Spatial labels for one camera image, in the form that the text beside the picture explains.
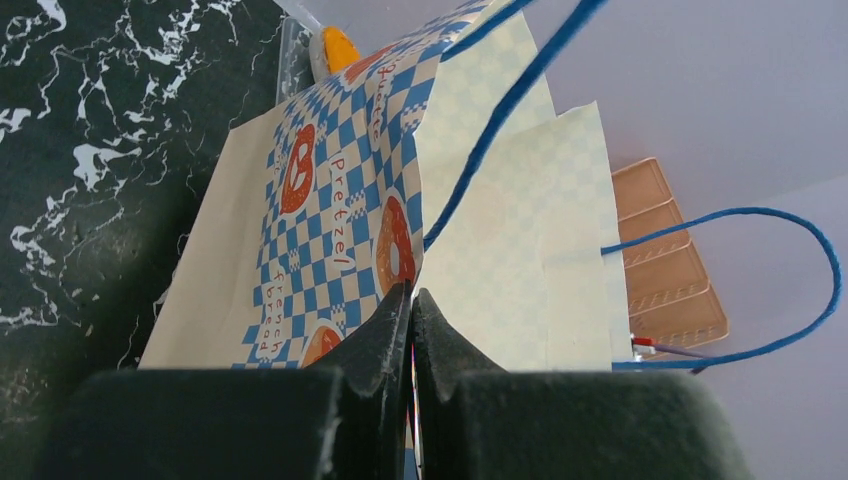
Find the pink sugared bread slice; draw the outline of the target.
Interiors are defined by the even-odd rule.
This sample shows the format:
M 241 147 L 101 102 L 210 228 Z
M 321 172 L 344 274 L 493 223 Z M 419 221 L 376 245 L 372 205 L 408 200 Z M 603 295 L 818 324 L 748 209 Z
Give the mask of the pink sugared bread slice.
M 358 49 L 338 27 L 322 27 L 310 39 L 309 61 L 315 82 L 344 70 L 360 59 Z

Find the brown checkered paper bag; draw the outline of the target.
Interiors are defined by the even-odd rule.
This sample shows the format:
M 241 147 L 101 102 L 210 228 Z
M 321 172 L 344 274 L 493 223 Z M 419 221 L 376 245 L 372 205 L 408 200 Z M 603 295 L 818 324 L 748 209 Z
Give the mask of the brown checkered paper bag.
M 396 285 L 441 296 L 510 370 L 644 370 L 595 104 L 544 77 L 468 156 L 535 57 L 470 1 L 233 129 L 144 368 L 304 367 Z

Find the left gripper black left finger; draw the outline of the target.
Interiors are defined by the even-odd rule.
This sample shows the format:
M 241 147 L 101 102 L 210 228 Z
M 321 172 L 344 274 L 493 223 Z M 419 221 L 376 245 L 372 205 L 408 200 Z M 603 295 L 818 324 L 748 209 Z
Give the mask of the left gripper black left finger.
M 73 394 L 37 479 L 400 479 L 412 286 L 301 369 L 139 369 Z

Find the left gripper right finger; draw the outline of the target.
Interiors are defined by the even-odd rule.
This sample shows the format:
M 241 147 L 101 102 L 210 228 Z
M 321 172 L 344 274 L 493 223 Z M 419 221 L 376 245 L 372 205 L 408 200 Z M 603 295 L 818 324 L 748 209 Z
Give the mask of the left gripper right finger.
M 690 374 L 511 373 L 427 290 L 412 306 L 427 479 L 748 479 L 717 401 Z

